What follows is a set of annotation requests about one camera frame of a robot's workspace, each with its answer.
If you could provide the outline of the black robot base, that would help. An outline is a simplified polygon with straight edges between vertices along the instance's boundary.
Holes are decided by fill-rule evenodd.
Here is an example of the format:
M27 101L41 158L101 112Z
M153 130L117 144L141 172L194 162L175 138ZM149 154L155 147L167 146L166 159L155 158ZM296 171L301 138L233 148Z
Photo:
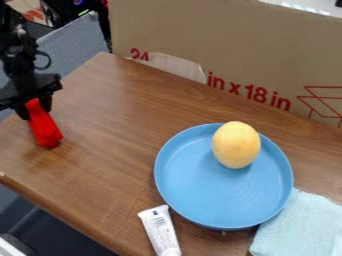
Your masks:
M95 12L107 43L113 49L109 5L110 0L39 0L46 22L54 28L61 28L85 14Z

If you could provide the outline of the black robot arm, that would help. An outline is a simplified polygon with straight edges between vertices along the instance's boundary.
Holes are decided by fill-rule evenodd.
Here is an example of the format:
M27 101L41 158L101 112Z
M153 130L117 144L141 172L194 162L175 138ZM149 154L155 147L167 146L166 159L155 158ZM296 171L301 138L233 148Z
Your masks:
M53 95L63 89L62 76L43 73L53 60L39 50L25 16L4 0L0 0L0 61L8 78L0 88L0 110L14 109L23 120L30 120L27 103L38 99L43 110L50 112Z

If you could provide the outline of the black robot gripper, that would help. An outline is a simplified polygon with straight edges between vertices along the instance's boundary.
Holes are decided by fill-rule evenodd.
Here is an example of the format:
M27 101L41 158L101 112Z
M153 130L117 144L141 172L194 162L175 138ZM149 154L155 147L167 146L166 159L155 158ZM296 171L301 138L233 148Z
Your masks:
M53 110L53 95L63 89L58 73L37 73L35 57L21 46L0 48L0 60L8 81L0 88L0 110L12 108L23 120L30 120L27 102L38 98L47 113Z

